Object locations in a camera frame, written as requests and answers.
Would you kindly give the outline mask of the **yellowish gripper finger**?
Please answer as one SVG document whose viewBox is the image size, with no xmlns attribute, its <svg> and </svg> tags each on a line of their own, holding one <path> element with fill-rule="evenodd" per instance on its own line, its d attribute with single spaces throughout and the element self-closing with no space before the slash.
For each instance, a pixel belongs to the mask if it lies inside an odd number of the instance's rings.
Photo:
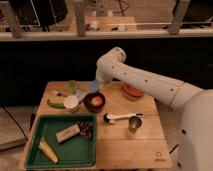
<svg viewBox="0 0 213 171">
<path fill-rule="evenodd" d="M 103 89 L 104 89 L 104 84 L 99 83 L 99 91 L 103 91 Z"/>
</svg>

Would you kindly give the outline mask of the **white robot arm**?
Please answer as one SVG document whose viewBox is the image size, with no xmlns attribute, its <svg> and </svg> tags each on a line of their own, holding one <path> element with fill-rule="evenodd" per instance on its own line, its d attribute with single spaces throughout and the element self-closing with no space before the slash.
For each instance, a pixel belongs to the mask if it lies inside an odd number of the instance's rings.
<svg viewBox="0 0 213 171">
<path fill-rule="evenodd" d="M 176 171 L 213 171 L 213 89 L 137 69 L 125 64 L 126 53 L 114 47 L 96 63 L 96 80 L 113 78 L 144 91 L 182 114 Z"/>
</svg>

